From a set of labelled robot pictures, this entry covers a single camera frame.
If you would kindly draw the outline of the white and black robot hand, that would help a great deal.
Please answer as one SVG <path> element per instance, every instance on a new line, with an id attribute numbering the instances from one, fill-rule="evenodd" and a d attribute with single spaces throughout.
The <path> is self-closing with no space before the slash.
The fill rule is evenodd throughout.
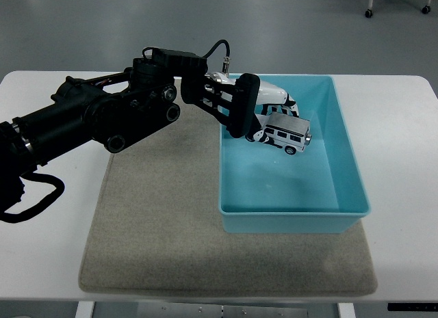
<path id="1" fill-rule="evenodd" d="M 232 137 L 282 148 L 289 155 L 309 144 L 310 121 L 300 118 L 296 101 L 283 88 L 248 73 L 230 78 L 215 72 L 207 78 L 203 104 Z"/>

